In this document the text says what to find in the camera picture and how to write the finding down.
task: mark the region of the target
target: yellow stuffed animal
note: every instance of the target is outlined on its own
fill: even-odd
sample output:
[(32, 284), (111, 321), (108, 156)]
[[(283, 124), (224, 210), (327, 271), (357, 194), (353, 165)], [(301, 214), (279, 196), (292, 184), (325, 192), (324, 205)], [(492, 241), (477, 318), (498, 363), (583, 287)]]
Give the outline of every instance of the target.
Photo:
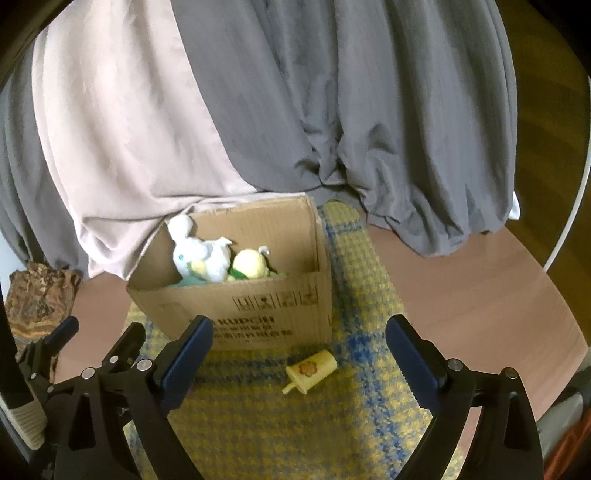
[(237, 253), (230, 269), (229, 281), (264, 278), (270, 275), (265, 255), (269, 253), (267, 247), (258, 250), (246, 248)]

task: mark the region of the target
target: fabric fold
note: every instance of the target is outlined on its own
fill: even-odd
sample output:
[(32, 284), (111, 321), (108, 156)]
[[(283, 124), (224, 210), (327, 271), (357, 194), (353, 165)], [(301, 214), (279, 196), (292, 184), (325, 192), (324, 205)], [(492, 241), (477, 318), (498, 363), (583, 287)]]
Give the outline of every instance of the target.
[(33, 47), (0, 93), (0, 229), (17, 257), (86, 275), (88, 256), (51, 179), (31, 87)]
[(127, 278), (174, 212), (256, 197), (228, 159), (168, 1), (69, 5), (36, 41), (33, 99), (90, 276)]

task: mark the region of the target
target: wooden floor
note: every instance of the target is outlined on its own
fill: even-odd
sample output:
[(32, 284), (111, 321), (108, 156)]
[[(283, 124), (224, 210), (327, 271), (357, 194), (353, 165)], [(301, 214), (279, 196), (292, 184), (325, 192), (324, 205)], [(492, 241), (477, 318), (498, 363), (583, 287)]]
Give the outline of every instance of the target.
[[(507, 227), (543, 265), (569, 216), (587, 154), (587, 74), (558, 31), (526, 0), (497, 3), (518, 87), (515, 190), (522, 218)], [(591, 188), (548, 273), (591, 342)]]

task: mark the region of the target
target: screw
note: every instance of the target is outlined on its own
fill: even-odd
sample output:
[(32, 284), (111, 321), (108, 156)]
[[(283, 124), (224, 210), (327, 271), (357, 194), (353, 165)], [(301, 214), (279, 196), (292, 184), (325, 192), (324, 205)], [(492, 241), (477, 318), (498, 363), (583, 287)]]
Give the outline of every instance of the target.
[(519, 377), (517, 370), (515, 370), (515, 368), (511, 368), (511, 367), (505, 368), (505, 375), (512, 380), (516, 380)]
[(92, 367), (88, 367), (88, 368), (85, 368), (82, 371), (82, 373), (80, 374), (80, 376), (82, 378), (84, 378), (84, 380), (88, 380), (89, 378), (92, 378), (94, 374), (95, 374), (95, 369), (92, 368)]
[(150, 367), (152, 366), (152, 360), (149, 360), (148, 358), (144, 358), (143, 360), (140, 360), (138, 362), (138, 364), (136, 365), (136, 367), (138, 368), (138, 370), (140, 372), (145, 372), (146, 370), (148, 370)]
[(447, 366), (454, 372), (459, 372), (462, 368), (464, 368), (464, 364), (457, 358), (450, 358), (447, 361)]

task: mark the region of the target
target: white stuffed animal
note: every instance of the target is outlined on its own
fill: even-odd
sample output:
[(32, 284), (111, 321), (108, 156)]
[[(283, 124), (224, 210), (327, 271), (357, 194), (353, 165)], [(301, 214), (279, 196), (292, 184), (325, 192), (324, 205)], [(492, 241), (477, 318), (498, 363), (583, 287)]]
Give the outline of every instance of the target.
[(232, 242), (221, 237), (202, 241), (189, 237), (193, 228), (191, 217), (180, 213), (168, 221), (168, 232), (176, 246), (173, 252), (174, 265), (183, 278), (197, 274), (211, 283), (223, 283), (230, 267)]

